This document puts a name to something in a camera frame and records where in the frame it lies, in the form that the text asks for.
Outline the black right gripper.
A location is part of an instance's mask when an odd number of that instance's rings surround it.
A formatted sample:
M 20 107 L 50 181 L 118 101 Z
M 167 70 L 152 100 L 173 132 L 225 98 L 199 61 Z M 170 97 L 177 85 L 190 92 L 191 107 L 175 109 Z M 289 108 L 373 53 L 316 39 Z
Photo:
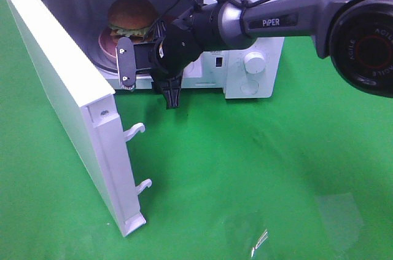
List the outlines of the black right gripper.
M 144 36 L 144 42 L 134 45 L 136 74 L 148 74 L 152 88 L 163 95 L 166 108 L 179 107 L 182 73 L 197 60 L 203 48 L 188 27 L 159 19 Z

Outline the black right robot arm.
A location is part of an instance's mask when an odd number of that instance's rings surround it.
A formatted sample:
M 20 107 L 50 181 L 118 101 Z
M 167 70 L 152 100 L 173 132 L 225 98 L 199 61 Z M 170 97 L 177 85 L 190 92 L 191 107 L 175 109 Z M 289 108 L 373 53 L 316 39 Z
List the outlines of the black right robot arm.
M 392 0 L 214 0 L 193 3 L 160 37 L 134 47 L 135 71 L 150 74 L 169 108 L 182 72 L 203 52 L 243 50 L 259 37 L 309 36 L 354 88 L 392 96 Z

